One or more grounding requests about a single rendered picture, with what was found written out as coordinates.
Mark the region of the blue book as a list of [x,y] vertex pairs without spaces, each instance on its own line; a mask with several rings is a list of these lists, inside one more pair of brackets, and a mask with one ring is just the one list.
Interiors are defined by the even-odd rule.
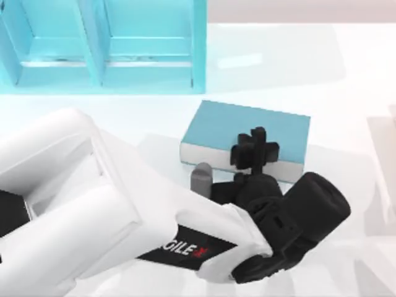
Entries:
[[182,163],[208,163],[216,170],[239,171],[230,164],[231,149],[238,134],[251,135],[262,126],[267,143],[276,143],[278,152],[263,167],[265,174],[284,183],[295,183],[304,173],[310,116],[251,106],[204,100],[200,103],[179,145]]

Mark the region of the pale grey rounded box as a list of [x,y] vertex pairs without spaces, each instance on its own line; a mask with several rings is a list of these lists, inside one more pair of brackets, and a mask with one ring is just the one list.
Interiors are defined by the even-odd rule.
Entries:
[[190,190],[210,198],[213,184],[213,169],[208,163],[197,164],[190,177]]

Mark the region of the light blue rack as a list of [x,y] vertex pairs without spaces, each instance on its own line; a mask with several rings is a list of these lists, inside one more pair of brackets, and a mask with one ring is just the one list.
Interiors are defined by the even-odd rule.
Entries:
[[206,89],[208,0],[0,0],[0,94]]

